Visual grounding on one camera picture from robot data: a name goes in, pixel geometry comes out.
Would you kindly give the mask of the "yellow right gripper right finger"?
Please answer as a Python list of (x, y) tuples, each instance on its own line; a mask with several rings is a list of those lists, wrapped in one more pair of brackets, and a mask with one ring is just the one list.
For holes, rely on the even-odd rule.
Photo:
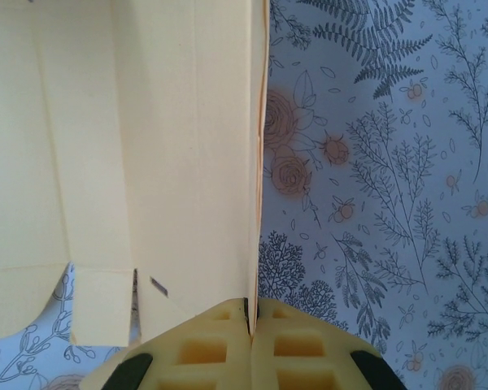
[(258, 301), (251, 390), (407, 390), (367, 341), (271, 298)]

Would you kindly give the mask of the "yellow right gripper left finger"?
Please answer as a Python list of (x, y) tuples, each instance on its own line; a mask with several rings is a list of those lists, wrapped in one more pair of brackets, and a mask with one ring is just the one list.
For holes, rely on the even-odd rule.
[(118, 353), (91, 390), (251, 390), (248, 300), (224, 301)]

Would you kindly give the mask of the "yellow cardboard box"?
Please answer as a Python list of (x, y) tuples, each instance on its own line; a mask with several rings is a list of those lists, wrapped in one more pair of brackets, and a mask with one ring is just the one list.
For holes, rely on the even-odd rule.
[(0, 339), (68, 265), (70, 340), (257, 317), (267, 0), (0, 0)]

